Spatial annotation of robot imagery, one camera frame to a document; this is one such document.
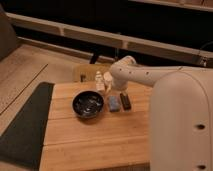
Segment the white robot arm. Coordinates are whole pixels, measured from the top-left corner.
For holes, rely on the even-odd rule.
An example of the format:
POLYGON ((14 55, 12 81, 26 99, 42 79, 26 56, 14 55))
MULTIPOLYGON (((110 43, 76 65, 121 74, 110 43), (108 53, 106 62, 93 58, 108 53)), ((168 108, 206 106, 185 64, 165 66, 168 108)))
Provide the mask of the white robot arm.
POLYGON ((140 66, 126 56, 109 72, 117 90, 129 81, 152 88, 151 171, 213 171, 213 69, 140 66))

